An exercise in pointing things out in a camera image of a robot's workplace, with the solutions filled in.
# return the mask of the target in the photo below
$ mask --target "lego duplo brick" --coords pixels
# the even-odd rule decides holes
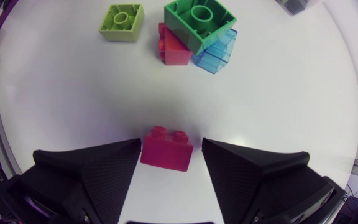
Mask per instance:
[[[237,31],[230,29],[225,36],[221,37],[199,55],[193,55],[192,60],[194,64],[215,74],[229,63],[236,37]]]
[[[156,167],[186,172],[193,146],[183,131],[167,133],[163,127],[154,127],[143,139],[140,162]]]
[[[306,9],[308,0],[276,0],[289,15],[295,15]]]
[[[164,7],[165,25],[195,55],[224,36],[236,20],[216,0],[176,0]]]
[[[160,40],[158,52],[160,59],[166,65],[187,65],[191,58],[191,51],[170,31],[164,23],[158,24]]]
[[[99,31],[108,41],[135,42],[144,18],[141,4],[112,4]]]

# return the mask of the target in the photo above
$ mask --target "transparent blue brick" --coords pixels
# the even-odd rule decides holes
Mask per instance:
[[[203,52],[193,55],[193,62],[200,68],[215,74],[229,62],[236,36],[237,31],[234,29],[229,30],[225,36],[221,37]]]

